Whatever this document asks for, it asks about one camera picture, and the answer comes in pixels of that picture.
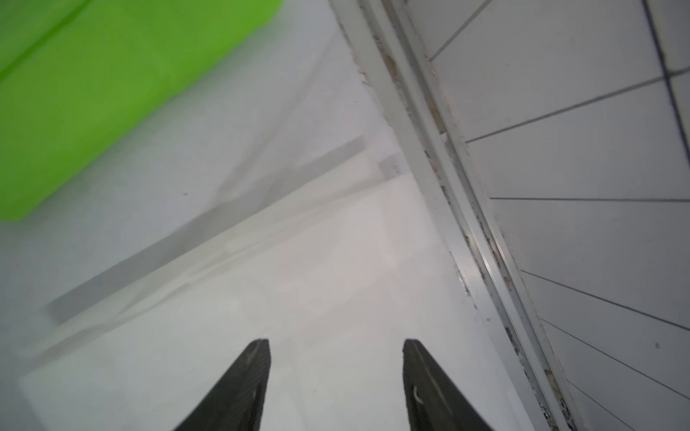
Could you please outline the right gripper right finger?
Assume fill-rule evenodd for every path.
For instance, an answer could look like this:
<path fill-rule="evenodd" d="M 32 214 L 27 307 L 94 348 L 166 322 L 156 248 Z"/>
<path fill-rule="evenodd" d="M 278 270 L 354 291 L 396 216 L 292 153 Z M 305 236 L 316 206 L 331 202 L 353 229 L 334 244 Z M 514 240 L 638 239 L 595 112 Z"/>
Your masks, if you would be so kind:
<path fill-rule="evenodd" d="M 406 339 L 402 354 L 402 381 L 412 431 L 492 431 L 418 339 Z"/>

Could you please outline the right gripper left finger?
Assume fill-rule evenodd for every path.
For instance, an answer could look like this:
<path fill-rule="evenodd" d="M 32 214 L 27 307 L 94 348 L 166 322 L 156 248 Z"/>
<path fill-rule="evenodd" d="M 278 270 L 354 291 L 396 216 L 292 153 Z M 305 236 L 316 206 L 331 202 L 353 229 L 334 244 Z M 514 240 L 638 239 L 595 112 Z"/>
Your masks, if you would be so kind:
<path fill-rule="evenodd" d="M 270 342 L 251 341 L 175 430 L 258 430 L 270 371 Z"/>

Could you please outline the white raincoat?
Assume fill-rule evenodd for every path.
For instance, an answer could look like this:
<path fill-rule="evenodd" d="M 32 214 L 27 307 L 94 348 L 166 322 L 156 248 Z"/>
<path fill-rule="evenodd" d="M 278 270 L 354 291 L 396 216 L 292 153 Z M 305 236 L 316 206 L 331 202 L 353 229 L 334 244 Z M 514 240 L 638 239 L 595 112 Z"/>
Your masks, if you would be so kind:
<path fill-rule="evenodd" d="M 533 427 L 403 156 L 367 149 L 25 348 L 19 386 L 48 430 L 169 430 L 255 339 L 265 430 L 406 429 L 406 339 Z"/>

